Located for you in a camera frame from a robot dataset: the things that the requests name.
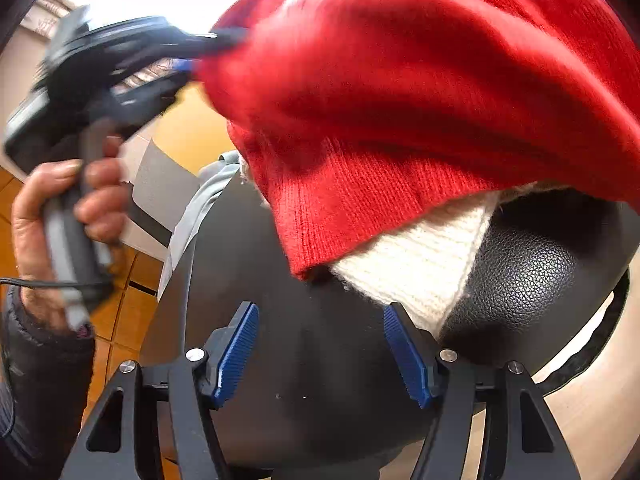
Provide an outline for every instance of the black chair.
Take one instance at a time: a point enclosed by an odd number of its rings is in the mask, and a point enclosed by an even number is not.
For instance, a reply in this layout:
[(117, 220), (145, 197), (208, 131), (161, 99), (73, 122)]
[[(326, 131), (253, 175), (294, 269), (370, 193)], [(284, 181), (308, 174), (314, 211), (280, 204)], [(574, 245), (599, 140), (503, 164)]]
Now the black chair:
[[(533, 374), (597, 311), (640, 242), (628, 206), (574, 190), (501, 207), (443, 342), (478, 364), (521, 361)], [(236, 176), (172, 276), (140, 354), (168, 362), (226, 325), (238, 304), (261, 309), (236, 396), (212, 412), (231, 465), (258, 469), (392, 456), (433, 418), (409, 399), (388, 350), (382, 310), (327, 272), (290, 275), (271, 213)], [(161, 409), (161, 433), (168, 414)], [(165, 456), (174, 456), (162, 438)]]

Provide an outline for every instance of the bolt head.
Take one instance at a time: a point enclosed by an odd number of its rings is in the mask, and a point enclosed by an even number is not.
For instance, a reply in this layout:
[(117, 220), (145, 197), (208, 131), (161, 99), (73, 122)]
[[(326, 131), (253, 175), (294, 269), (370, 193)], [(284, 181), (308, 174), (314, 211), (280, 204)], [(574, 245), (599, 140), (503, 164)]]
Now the bolt head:
[(136, 362), (131, 359), (127, 359), (126, 361), (121, 362), (118, 368), (123, 374), (128, 374), (136, 369)]
[(522, 365), (522, 363), (519, 363), (517, 361), (509, 361), (507, 363), (507, 370), (512, 374), (520, 375), (524, 371), (524, 366)]
[(440, 350), (440, 358), (446, 363), (453, 363), (458, 360), (458, 354), (455, 350), (445, 348)]
[(204, 357), (204, 350), (202, 348), (192, 348), (186, 353), (186, 357), (192, 363), (199, 361)]

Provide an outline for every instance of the handle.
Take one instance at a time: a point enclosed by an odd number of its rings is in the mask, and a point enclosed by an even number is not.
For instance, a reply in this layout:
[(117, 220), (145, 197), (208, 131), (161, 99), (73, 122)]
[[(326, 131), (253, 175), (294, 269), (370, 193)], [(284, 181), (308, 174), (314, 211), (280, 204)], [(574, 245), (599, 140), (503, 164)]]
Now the handle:
[[(102, 157), (104, 138), (114, 131), (113, 122), (96, 121), (78, 136), (79, 153), (85, 163)], [(74, 215), (76, 203), (91, 189), (84, 180), (59, 197), (49, 200), (43, 211), (45, 234), (54, 275), (59, 282), (99, 283), (76, 289), (61, 289), (66, 303), (66, 322), (77, 330), (89, 321), (94, 311), (113, 291), (111, 251), (103, 243), (91, 240), (84, 232), (84, 224)]]

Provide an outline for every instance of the light blue fabric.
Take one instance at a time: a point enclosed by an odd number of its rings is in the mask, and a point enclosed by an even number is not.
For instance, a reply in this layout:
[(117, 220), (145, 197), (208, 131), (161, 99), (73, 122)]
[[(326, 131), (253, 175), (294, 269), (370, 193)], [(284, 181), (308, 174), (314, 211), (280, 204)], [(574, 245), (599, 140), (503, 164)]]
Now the light blue fabric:
[(200, 170), (198, 174), (200, 189), (193, 195), (184, 210), (182, 218), (176, 224), (174, 234), (169, 241), (169, 250), (160, 274), (158, 301), (162, 298), (164, 288), (178, 265), (182, 253), (191, 242), (191, 239), (198, 233), (202, 220), (239, 169), (240, 156), (238, 152), (233, 150), (232, 152), (223, 153), (216, 162), (212, 162)]

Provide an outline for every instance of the hand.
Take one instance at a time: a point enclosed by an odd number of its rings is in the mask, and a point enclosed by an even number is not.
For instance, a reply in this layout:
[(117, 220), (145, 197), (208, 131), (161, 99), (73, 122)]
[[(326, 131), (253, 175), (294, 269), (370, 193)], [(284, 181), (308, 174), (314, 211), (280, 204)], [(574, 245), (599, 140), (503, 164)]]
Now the hand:
[[(120, 182), (120, 161), (114, 158), (121, 143), (119, 137), (108, 137), (104, 143), (106, 158), (87, 165), (86, 181), (94, 190), (78, 201), (74, 209), (76, 218), (86, 225), (86, 234), (99, 242), (116, 242), (127, 220), (128, 193)], [(15, 197), (11, 224), (15, 261), (22, 279), (55, 280), (44, 233), (42, 206), (70, 188), (78, 179), (81, 168), (81, 160), (41, 164), (28, 176)], [(68, 330), (60, 290), (23, 287), (20, 296), (25, 309), (50, 330)]]

